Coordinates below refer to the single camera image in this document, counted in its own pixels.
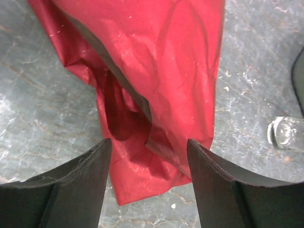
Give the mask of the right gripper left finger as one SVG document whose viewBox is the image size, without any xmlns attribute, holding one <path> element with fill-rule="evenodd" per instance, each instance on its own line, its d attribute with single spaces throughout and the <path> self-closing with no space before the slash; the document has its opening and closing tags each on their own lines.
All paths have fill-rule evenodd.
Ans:
<svg viewBox="0 0 304 228">
<path fill-rule="evenodd" d="M 96 228 L 110 167 L 112 142 L 24 182 L 0 186 L 2 228 Z"/>
</svg>

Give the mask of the flower bouquet red paper wrap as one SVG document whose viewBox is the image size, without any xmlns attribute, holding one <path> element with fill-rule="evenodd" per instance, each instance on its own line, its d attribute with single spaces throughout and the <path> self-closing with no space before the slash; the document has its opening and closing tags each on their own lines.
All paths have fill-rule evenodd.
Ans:
<svg viewBox="0 0 304 228">
<path fill-rule="evenodd" d="M 31 0 L 64 67 L 95 88 L 119 205 L 191 182 L 210 147 L 223 0 Z"/>
</svg>

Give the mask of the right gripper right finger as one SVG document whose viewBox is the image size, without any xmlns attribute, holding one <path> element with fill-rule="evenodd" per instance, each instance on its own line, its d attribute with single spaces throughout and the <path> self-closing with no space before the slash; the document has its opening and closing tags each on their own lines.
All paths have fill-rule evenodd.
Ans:
<svg viewBox="0 0 304 228">
<path fill-rule="evenodd" d="M 187 156 L 203 228 L 302 228 L 304 184 L 246 170 L 188 140 Z"/>
</svg>

